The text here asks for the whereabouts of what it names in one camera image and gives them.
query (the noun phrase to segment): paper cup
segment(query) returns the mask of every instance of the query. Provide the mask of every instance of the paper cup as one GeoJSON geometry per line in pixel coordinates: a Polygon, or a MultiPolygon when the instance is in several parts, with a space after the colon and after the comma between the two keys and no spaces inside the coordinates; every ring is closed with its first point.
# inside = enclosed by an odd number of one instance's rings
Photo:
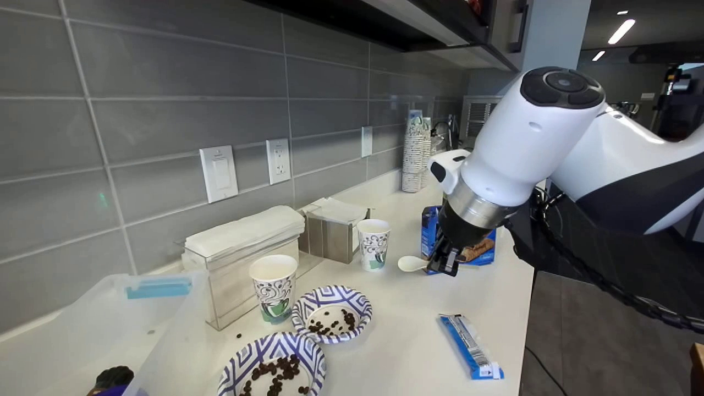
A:
{"type": "Polygon", "coordinates": [[[291,256],[264,256],[248,264],[264,321],[280,323],[291,317],[294,272],[298,263],[291,256]]]}
{"type": "Polygon", "coordinates": [[[384,220],[360,220],[357,222],[360,264],[370,273],[381,273],[386,267],[386,241],[390,224],[384,220]]]}

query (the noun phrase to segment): toothpaste tube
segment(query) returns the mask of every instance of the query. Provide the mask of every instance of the toothpaste tube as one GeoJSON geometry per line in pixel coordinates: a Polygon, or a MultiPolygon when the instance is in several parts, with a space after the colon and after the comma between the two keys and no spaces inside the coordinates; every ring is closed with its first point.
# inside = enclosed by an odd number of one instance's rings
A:
{"type": "Polygon", "coordinates": [[[440,329],[457,351],[459,362],[473,381],[504,378],[504,370],[483,354],[474,341],[473,329],[462,316],[440,316],[440,329]]]}

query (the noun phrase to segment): electrical outlet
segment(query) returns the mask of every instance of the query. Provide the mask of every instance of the electrical outlet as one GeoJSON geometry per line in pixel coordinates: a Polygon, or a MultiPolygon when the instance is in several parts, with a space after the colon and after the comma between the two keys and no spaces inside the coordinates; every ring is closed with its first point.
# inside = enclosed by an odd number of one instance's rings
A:
{"type": "Polygon", "coordinates": [[[198,153],[199,153],[206,202],[237,197],[232,148],[220,146],[220,148],[202,148],[198,153]]]}
{"type": "Polygon", "coordinates": [[[370,125],[360,129],[360,157],[372,157],[373,132],[370,125]]]}
{"type": "Polygon", "coordinates": [[[268,184],[281,184],[291,178],[288,141],[265,141],[268,184]]]}

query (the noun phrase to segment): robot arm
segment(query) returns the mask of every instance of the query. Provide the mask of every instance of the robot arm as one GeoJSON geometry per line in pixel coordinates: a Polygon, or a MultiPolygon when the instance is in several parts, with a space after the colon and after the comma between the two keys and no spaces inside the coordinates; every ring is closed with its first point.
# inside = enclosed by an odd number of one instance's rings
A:
{"type": "Polygon", "coordinates": [[[596,81],[563,68],[518,77],[469,159],[455,159],[430,164],[445,191],[442,257],[482,241],[545,178],[598,227],[640,236],[704,201],[704,129],[666,144],[607,109],[596,81]]]}

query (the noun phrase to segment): paper plate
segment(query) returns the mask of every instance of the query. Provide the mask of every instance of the paper plate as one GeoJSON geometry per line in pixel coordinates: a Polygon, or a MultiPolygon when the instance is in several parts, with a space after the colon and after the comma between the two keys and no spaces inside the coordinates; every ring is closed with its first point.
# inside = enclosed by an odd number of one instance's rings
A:
{"type": "Polygon", "coordinates": [[[220,375],[218,396],[319,396],[325,381],[323,364],[325,356],[316,339],[294,332],[268,334],[228,359],[220,375]]]}
{"type": "Polygon", "coordinates": [[[372,305],[354,288],[329,284],[305,294],[292,307],[292,329],[320,344],[345,344],[372,323],[372,305]]]}

